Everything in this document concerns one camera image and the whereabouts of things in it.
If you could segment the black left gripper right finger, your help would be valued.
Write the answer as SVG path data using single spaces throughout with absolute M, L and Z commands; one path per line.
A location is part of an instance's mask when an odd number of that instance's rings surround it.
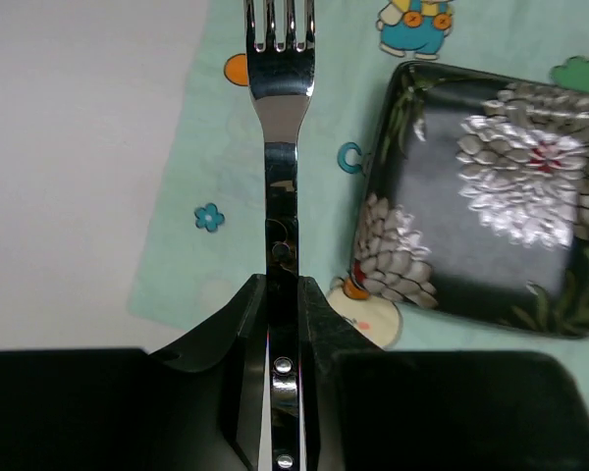
M 589 470 L 589 411 L 554 357 L 385 351 L 297 287 L 310 470 Z

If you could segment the steel fork patterned handle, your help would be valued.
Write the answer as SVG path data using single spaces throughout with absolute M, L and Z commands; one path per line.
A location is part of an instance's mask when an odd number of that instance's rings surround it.
M 297 146 L 314 91 L 315 8 L 313 2 L 305 2 L 304 21 L 299 24 L 295 2 L 285 2 L 285 17 L 278 20 L 274 2 L 266 1 L 263 24 L 259 26 L 254 6 L 251 0 L 243 2 L 248 88 L 264 140 L 272 467 L 298 470 L 301 406 Z

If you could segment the dark floral rectangular plate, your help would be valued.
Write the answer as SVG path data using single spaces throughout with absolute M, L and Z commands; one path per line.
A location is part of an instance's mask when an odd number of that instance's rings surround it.
M 344 293 L 589 336 L 589 89 L 400 64 Z

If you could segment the green cartoon print cloth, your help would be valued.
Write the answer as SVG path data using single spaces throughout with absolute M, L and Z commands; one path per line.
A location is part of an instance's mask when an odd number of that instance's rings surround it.
M 387 349 L 547 352 L 589 391 L 589 339 L 533 339 L 342 292 L 380 105 L 398 59 L 380 49 L 379 1 L 320 1 L 315 91 L 299 145 L 302 272 L 335 309 Z M 439 57 L 455 66 L 589 90 L 589 1 L 456 1 Z M 263 268 L 263 169 L 248 91 L 229 82 L 240 9 L 211 4 L 129 299 L 130 311 L 191 328 Z

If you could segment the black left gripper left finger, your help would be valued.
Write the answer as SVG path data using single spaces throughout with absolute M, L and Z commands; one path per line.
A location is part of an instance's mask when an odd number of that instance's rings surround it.
M 254 470 L 265 280 L 154 351 L 0 351 L 0 470 Z

